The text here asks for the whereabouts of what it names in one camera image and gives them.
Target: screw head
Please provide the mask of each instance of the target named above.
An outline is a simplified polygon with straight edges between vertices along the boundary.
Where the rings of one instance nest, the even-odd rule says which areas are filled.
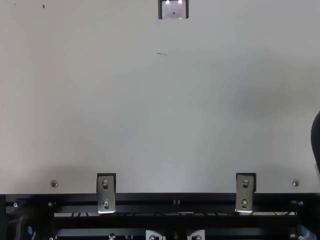
[[[247,179],[242,180],[242,185],[244,188],[247,188],[249,185],[249,181]]]
[[[107,189],[107,188],[108,188],[108,180],[106,180],[106,179],[103,180],[103,181],[102,181],[102,185],[103,185],[103,188],[104,188],[104,189]]]
[[[293,180],[293,181],[292,181],[292,184],[293,184],[293,186],[298,187],[298,186],[299,186],[299,184],[300,184],[299,179],[295,179],[295,180]]]
[[[246,199],[243,199],[241,201],[241,206],[245,209],[248,206],[248,201]]]
[[[53,187],[53,188],[58,187],[58,181],[57,180],[52,180],[51,181],[51,187]]]
[[[109,240],[114,240],[116,238],[116,235],[114,233],[111,233],[109,235]]]
[[[103,206],[104,206],[105,209],[109,208],[109,200],[108,199],[104,200]]]

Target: small bracket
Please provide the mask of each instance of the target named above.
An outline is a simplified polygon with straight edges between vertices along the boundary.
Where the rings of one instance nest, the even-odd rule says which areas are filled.
[[[187,236],[187,240],[206,240],[205,230],[193,231]]]
[[[255,176],[237,174],[236,175],[236,196],[235,211],[251,213],[253,210],[253,198],[255,191]]]
[[[115,178],[113,175],[97,177],[96,194],[99,214],[112,214],[116,211]]]
[[[145,240],[166,240],[166,236],[153,230],[145,230]]]

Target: screw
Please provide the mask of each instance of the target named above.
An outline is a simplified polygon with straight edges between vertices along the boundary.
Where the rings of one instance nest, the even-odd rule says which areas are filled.
[[[241,206],[245,209],[247,207],[247,205],[248,205],[248,201],[246,199],[243,199],[241,201]]]
[[[104,200],[103,206],[104,206],[105,209],[109,208],[109,200],[108,199]]]
[[[111,233],[109,235],[109,240],[114,240],[116,238],[116,235],[114,233]]]
[[[247,179],[242,180],[242,185],[246,189],[249,185],[249,181]]]
[[[293,186],[298,187],[300,184],[300,181],[298,179],[295,179],[292,181]]]
[[[53,188],[58,187],[58,181],[57,181],[57,180],[52,180],[52,181],[51,181],[51,186],[52,186]]]
[[[102,185],[103,185],[104,189],[107,189],[108,188],[108,180],[103,180]]]

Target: black metal frame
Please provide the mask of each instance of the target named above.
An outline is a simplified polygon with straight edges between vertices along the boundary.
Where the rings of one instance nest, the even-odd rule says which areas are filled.
[[[54,216],[54,213],[97,213],[96,194],[2,195],[1,236],[7,219],[28,215],[41,222],[41,239],[93,239],[111,233],[145,239],[146,229],[174,232],[205,229],[206,239],[289,239],[304,225],[320,236],[320,194],[254,193],[254,212],[294,212],[295,215],[241,215],[235,193],[116,193],[116,213],[100,216]]]

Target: white panel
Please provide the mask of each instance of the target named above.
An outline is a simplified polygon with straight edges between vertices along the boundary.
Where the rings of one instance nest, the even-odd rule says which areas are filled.
[[[0,0],[0,193],[319,192],[319,22],[318,0]]]

